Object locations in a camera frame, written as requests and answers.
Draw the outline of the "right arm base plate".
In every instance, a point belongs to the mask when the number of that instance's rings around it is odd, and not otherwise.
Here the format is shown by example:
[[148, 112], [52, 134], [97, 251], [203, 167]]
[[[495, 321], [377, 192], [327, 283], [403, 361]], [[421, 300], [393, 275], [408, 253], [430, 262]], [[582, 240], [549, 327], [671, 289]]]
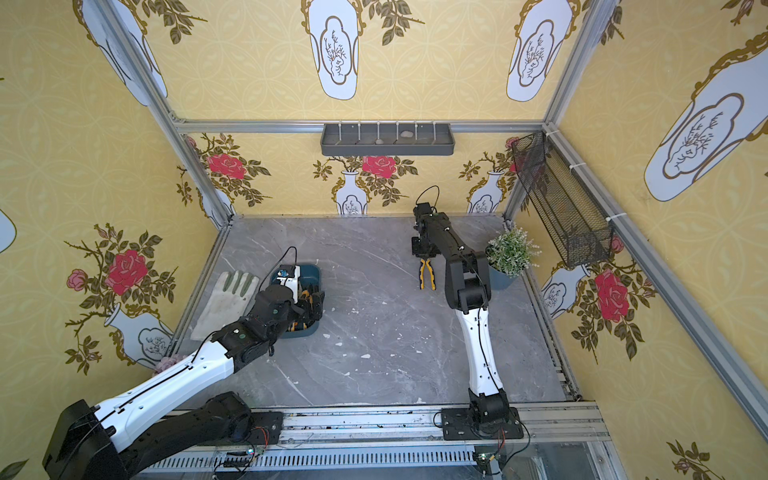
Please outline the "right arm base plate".
[[471, 408], [440, 411], [440, 428], [447, 441], [522, 439], [525, 434], [518, 411], [509, 407], [500, 415], [478, 414]]

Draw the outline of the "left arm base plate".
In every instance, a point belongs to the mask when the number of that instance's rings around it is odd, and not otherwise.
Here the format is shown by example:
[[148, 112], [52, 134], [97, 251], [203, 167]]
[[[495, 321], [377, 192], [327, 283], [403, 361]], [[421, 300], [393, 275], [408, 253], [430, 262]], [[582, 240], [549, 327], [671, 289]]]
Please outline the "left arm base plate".
[[208, 439], [199, 446], [246, 445], [275, 446], [279, 442], [284, 424], [284, 413], [280, 411], [252, 412], [248, 420], [240, 421], [233, 433], [224, 437]]

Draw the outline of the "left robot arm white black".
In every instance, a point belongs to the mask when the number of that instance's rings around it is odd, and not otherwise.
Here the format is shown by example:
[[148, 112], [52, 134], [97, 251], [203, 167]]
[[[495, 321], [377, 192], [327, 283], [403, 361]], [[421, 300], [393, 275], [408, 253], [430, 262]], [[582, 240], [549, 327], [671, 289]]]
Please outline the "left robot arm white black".
[[274, 351], [276, 341], [322, 317], [325, 294], [280, 284], [259, 292], [251, 310], [213, 332], [198, 349], [139, 386], [95, 406], [79, 400], [59, 416], [42, 466], [51, 479], [130, 479], [201, 443], [267, 442], [276, 414], [256, 414], [225, 392], [178, 416], [173, 410], [205, 388]]

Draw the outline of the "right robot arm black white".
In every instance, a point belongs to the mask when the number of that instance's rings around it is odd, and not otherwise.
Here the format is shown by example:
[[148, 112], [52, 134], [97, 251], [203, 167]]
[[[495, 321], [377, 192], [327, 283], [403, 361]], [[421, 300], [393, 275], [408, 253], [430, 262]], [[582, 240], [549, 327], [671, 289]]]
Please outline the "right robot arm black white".
[[445, 260], [445, 298], [460, 322], [469, 365], [469, 412], [477, 427], [511, 420], [511, 408], [495, 364], [489, 327], [492, 298], [485, 253], [469, 247], [449, 217], [427, 202], [413, 209], [417, 235], [412, 254], [428, 261]]

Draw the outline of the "yellow black combination pliers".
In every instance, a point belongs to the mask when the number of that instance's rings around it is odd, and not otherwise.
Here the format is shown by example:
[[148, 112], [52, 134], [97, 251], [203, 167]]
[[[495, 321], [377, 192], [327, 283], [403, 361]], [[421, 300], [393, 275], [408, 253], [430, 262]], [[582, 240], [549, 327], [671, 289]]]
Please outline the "yellow black combination pliers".
[[432, 291], [436, 290], [435, 274], [430, 258], [420, 258], [419, 288], [421, 290], [425, 290], [427, 288]]

